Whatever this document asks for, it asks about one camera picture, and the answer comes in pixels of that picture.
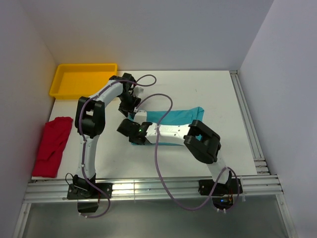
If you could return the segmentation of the teal t shirt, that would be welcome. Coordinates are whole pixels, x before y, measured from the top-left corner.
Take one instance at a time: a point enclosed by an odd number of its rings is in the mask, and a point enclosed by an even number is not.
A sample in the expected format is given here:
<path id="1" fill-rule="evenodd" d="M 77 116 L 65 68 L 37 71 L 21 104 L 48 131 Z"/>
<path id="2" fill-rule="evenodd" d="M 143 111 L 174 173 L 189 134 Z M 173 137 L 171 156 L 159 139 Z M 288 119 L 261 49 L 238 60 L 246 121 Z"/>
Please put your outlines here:
<path id="1" fill-rule="evenodd" d="M 195 107 L 188 110 L 170 111 L 147 111 L 147 121 L 152 122 L 150 135 L 146 138 L 150 144 L 158 145 L 184 145 L 184 136 L 189 132 L 188 125 L 193 120 L 203 120 L 205 110 Z"/>

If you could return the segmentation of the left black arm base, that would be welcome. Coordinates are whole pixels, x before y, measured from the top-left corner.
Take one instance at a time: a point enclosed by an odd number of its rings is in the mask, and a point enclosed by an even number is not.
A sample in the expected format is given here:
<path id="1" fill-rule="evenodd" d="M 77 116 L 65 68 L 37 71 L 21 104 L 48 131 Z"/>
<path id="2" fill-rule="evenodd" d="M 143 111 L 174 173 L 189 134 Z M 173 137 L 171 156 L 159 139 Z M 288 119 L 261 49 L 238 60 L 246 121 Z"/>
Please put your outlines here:
<path id="1" fill-rule="evenodd" d="M 67 200 L 77 201 L 79 213 L 91 215 L 95 213 L 101 199 L 110 199 L 112 195 L 112 183 L 96 183 L 96 176 L 93 176 L 89 184 L 84 178 L 67 173 L 65 181 L 68 184 Z"/>

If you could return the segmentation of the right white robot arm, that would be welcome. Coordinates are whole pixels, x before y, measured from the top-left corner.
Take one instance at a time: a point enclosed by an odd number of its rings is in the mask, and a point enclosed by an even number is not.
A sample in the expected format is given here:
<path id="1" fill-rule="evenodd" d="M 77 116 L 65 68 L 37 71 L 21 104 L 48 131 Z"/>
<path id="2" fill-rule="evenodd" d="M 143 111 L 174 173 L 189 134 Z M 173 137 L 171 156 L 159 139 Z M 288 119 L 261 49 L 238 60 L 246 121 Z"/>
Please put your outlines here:
<path id="1" fill-rule="evenodd" d="M 162 125 L 124 119 L 117 131 L 136 145 L 185 146 L 196 160 L 207 165 L 216 191 L 226 193 L 232 186 L 232 172 L 220 153 L 220 136 L 200 120 L 183 125 Z"/>

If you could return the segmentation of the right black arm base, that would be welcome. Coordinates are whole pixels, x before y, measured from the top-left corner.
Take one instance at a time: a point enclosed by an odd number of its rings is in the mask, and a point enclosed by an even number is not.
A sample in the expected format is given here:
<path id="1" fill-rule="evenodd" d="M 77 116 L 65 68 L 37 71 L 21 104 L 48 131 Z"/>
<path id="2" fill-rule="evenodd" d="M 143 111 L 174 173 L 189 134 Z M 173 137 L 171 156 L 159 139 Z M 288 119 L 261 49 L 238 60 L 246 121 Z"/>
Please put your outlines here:
<path id="1" fill-rule="evenodd" d="M 242 194 L 243 188 L 240 179 L 229 179 L 226 184 L 218 183 L 212 193 L 212 203 L 219 209 L 229 209 L 234 205 L 234 195 Z M 208 196 L 214 186 L 212 179 L 199 180 L 198 192 L 202 196 Z"/>

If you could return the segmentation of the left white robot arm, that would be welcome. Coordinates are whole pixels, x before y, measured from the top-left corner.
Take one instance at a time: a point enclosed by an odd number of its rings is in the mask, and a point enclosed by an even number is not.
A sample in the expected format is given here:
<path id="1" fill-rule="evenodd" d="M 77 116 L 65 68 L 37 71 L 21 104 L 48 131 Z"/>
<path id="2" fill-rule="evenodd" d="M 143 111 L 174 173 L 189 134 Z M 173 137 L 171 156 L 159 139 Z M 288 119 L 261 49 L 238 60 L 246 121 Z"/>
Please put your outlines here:
<path id="1" fill-rule="evenodd" d="M 112 76 L 106 86 L 90 97 L 80 97 L 77 104 L 75 127 L 81 135 L 81 156 L 73 184 L 85 198 L 96 194 L 95 156 L 99 136 L 106 125 L 106 106 L 119 98 L 119 111 L 125 116 L 134 113 L 141 99 L 133 94 L 137 81 L 129 73 Z"/>

